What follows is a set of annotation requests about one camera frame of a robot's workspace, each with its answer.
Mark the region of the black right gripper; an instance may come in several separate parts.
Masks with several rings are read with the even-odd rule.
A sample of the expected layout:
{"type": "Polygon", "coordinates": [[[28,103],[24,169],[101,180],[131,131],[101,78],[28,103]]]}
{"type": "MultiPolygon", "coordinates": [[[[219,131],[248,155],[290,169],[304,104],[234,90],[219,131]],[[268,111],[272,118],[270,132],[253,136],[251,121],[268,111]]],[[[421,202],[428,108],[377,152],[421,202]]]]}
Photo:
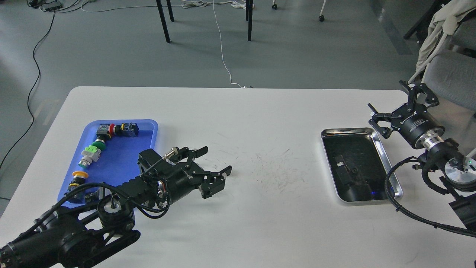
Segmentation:
{"type": "Polygon", "coordinates": [[[421,149],[424,146],[420,137],[426,132],[432,130],[439,136],[445,132],[445,127],[427,112],[427,108],[440,104],[439,99],[425,83],[414,84],[400,80],[399,84],[408,96],[406,104],[393,113],[380,113],[371,103],[368,103],[368,107],[373,112],[368,122],[385,139],[388,139],[391,133],[396,130],[412,148],[421,149]],[[422,104],[418,104],[420,95],[425,96],[422,104]],[[390,127],[380,126],[379,122],[381,121],[388,122],[390,127]]]}

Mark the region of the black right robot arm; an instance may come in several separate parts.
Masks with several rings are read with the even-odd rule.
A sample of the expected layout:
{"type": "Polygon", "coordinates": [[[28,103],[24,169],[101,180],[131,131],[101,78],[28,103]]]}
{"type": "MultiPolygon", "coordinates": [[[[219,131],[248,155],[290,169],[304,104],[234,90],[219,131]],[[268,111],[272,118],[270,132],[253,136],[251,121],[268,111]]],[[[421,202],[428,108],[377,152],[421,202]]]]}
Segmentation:
{"type": "Polygon", "coordinates": [[[410,156],[395,164],[386,174],[385,194],[397,212],[416,221],[451,233],[475,237],[475,159],[459,152],[454,139],[443,139],[443,127],[428,108],[439,105],[438,97],[424,83],[399,81],[407,101],[392,112],[378,112],[372,105],[369,124],[382,137],[398,132],[413,149],[424,149],[418,157],[410,156]],[[425,185],[436,193],[451,195],[449,205],[464,227],[454,227],[425,219],[404,208],[396,199],[390,177],[406,163],[421,171],[425,185]]]}

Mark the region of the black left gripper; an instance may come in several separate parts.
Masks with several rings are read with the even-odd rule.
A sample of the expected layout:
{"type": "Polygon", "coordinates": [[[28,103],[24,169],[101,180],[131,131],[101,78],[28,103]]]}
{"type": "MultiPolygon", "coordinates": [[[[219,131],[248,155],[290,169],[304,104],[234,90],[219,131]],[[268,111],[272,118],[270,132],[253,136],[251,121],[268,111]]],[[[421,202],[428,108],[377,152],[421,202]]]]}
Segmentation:
{"type": "Polygon", "coordinates": [[[198,188],[204,200],[224,189],[226,177],[231,175],[232,166],[227,166],[219,172],[211,172],[202,170],[201,166],[194,163],[195,158],[207,154],[209,149],[207,146],[199,149],[189,149],[188,147],[174,147],[172,149],[174,155],[169,158],[169,161],[175,163],[175,165],[170,163],[158,164],[158,172],[166,180],[165,189],[170,197],[168,203],[177,202],[196,188],[198,188]],[[194,171],[200,178],[200,183],[199,179],[191,178],[195,176],[194,171]]]}

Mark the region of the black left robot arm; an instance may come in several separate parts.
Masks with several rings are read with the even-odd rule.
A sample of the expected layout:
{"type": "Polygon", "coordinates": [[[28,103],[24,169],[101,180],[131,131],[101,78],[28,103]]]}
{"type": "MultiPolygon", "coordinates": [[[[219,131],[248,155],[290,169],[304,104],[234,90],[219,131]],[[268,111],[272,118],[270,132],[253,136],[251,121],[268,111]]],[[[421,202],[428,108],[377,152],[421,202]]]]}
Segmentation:
{"type": "Polygon", "coordinates": [[[206,199],[224,189],[232,172],[202,169],[195,159],[208,152],[172,148],[164,156],[153,149],[138,154],[141,173],[118,186],[80,185],[36,219],[34,225],[1,248],[2,268],[91,268],[135,243],[134,211],[162,218],[170,206],[199,190],[206,199]]]}

